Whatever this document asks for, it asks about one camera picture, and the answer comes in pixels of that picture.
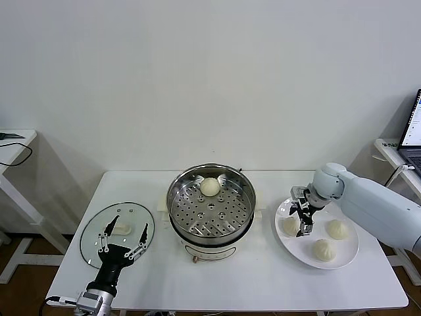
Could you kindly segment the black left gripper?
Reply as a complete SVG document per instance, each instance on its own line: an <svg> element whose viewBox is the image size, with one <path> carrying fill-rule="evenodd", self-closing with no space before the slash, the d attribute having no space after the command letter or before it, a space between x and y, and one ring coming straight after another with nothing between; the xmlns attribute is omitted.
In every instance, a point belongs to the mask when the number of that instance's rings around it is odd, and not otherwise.
<svg viewBox="0 0 421 316"><path fill-rule="evenodd" d="M86 290L94 289L102 290L104 292L116 292L118 278L122 269L132 265L132 260L137 260L147 250L148 223L145 224L136 247L130 249L116 244L108 244L108 237L112 234L119 217L120 215L116 215L105 227L105 230L98 233L100 242L98 254L101 260L101 267L99 268L95 280L91 281L86 286Z"/></svg>

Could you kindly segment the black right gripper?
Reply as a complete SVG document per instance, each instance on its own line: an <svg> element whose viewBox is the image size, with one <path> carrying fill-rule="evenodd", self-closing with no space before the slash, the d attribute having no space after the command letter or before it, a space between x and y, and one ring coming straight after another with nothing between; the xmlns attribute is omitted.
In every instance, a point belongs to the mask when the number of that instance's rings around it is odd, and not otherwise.
<svg viewBox="0 0 421 316"><path fill-rule="evenodd" d="M321 210L321 197L315 191L303 190L301 195L303 201L293 199L289 208L289 216L296 213L300 220L296 237L308 236L312 232L312 215Z"/></svg>

